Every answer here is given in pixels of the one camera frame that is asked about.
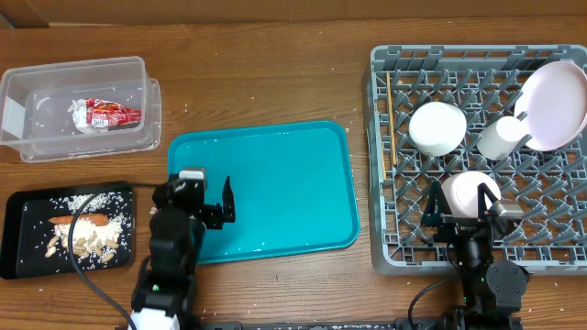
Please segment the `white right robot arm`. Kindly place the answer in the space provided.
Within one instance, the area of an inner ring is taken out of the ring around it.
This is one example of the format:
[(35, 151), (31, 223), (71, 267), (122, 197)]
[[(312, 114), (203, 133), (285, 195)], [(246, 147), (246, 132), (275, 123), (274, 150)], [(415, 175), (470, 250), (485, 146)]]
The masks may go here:
[[(405, 318), (390, 324), (374, 324), (373, 329), (520, 329), (513, 316), (522, 307), (530, 275), (510, 260), (496, 260), (494, 241), (511, 234), (521, 223), (521, 206), (499, 200), (490, 188), (477, 187), (478, 213), (457, 217), (449, 208), (441, 184), (432, 182), (421, 224), (434, 227), (435, 243), (446, 245), (447, 259), (456, 273), (419, 292), (410, 302)], [(428, 292), (450, 281), (460, 280), (464, 304), (447, 309), (439, 317), (414, 317), (416, 303)]]

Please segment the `wooden chopstick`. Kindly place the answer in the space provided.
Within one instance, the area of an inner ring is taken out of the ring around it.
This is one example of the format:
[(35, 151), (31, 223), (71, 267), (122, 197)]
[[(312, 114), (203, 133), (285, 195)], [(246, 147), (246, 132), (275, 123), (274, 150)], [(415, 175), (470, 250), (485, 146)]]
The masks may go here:
[(384, 153), (384, 143), (381, 144), (381, 167), (382, 167), (382, 181), (385, 182), (387, 180), (387, 170), (385, 167), (385, 153)]
[(391, 140), (391, 160), (392, 165), (397, 165), (396, 151), (395, 151), (395, 134), (394, 134), (394, 121), (393, 121), (393, 94), (391, 91), (391, 74), (386, 71), (386, 104), (389, 117), (389, 129), (390, 129), (390, 140)]

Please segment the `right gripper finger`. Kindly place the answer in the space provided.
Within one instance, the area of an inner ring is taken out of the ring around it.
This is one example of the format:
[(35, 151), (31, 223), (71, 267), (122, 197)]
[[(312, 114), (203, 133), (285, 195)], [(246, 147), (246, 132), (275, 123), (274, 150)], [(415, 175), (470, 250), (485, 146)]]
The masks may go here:
[(478, 216), (496, 215), (496, 206), (501, 200), (495, 196), (486, 183), (477, 186), (477, 211)]
[(448, 202), (439, 181), (433, 181), (428, 188), (426, 208), (421, 218), (422, 226), (442, 226), (448, 214)]

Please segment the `pink bowl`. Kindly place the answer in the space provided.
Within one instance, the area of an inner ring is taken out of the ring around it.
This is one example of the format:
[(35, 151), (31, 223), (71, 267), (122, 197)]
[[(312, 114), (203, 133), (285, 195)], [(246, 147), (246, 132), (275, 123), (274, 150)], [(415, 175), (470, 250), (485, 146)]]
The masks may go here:
[(480, 171), (451, 175), (441, 184), (450, 211), (455, 217), (472, 218), (478, 215), (478, 185), (481, 183), (485, 183), (498, 200), (502, 198), (495, 180)]

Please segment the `white cup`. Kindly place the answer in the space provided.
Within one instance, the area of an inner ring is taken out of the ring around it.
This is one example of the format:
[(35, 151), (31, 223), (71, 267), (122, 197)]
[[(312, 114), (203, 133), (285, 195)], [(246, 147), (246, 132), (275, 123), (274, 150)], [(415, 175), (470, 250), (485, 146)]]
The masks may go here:
[(519, 119), (504, 116), (481, 132), (477, 149), (488, 160), (502, 160), (513, 152), (525, 135), (526, 127)]

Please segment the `white bowl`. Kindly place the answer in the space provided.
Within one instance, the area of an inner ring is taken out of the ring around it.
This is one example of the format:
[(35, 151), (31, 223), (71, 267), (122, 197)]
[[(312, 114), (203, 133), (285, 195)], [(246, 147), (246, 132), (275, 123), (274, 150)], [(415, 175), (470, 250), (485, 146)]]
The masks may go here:
[(415, 147), (431, 157), (449, 154), (464, 139), (467, 120), (455, 105), (430, 102), (410, 117), (408, 133)]

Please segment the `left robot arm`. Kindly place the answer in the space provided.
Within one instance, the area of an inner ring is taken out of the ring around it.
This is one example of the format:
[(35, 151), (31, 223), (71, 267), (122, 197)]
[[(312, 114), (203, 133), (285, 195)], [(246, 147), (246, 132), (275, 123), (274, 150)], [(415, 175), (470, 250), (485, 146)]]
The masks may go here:
[(202, 329), (193, 314), (196, 267), (208, 230), (236, 220), (230, 179), (222, 202), (205, 202), (202, 169), (182, 170), (157, 185), (152, 195), (157, 212), (150, 219), (150, 254), (141, 262), (131, 297), (129, 329)]

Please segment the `orange carrot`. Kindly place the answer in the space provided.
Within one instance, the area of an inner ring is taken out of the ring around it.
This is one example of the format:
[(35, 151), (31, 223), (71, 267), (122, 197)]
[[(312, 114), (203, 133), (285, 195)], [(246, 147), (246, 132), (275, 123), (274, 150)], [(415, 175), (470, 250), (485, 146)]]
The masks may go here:
[[(54, 225), (70, 225), (72, 223), (73, 216), (56, 216), (49, 219), (49, 222)], [(81, 214), (77, 218), (78, 222), (89, 222), (95, 226), (106, 226), (109, 224), (109, 219), (106, 214)]]

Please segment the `pink plate with food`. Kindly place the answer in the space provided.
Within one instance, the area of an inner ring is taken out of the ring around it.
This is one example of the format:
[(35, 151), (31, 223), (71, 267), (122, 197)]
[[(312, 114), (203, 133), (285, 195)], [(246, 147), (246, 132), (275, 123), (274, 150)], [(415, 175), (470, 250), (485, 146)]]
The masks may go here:
[(534, 71), (521, 88), (515, 115), (536, 151), (559, 149), (586, 127), (586, 73), (574, 63), (554, 61)]

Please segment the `white tissue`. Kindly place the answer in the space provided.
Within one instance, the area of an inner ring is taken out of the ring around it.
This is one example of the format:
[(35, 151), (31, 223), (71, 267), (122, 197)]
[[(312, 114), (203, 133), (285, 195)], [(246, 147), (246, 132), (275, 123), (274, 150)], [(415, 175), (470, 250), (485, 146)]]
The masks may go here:
[(97, 133), (98, 130), (87, 123), (87, 105), (85, 99), (72, 100), (68, 112), (72, 115), (72, 121), (76, 129), (84, 134)]

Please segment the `red snack wrapper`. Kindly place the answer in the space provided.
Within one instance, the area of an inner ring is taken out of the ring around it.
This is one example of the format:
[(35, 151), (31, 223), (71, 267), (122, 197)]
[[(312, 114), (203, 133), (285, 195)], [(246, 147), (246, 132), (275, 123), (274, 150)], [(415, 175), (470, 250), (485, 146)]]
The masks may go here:
[(87, 98), (85, 105), (86, 123), (94, 128), (110, 128), (136, 124), (142, 118), (140, 110), (135, 110), (116, 102)]

